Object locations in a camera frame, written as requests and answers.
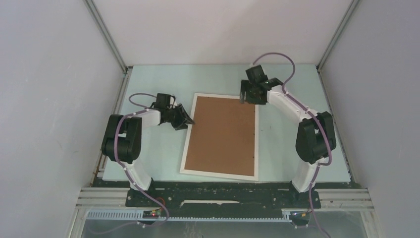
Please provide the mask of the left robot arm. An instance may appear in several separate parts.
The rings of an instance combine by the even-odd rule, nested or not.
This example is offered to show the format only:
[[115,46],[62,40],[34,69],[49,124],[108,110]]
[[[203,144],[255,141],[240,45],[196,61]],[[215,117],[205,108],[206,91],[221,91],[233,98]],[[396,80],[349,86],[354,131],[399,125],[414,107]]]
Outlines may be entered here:
[[150,189],[153,179],[139,160],[142,130],[163,123],[171,124],[175,130],[183,130],[195,122],[170,94],[135,93],[130,95],[129,102],[142,110],[109,116],[101,152],[122,167],[130,187],[139,191],[138,201],[148,207],[156,202],[157,194]]

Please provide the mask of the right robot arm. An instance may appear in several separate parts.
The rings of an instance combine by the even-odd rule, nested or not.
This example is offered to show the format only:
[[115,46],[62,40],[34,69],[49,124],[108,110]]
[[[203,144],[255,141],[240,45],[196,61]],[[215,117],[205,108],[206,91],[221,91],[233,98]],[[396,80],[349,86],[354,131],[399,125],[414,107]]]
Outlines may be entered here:
[[261,65],[248,68],[246,76],[241,81],[240,103],[271,104],[297,123],[295,148],[300,161],[291,181],[294,190],[288,193],[288,201],[294,207],[301,207],[308,200],[306,192],[315,185],[319,168],[332,163],[332,150],[336,148],[332,115],[304,105],[287,90],[284,82],[268,78]]

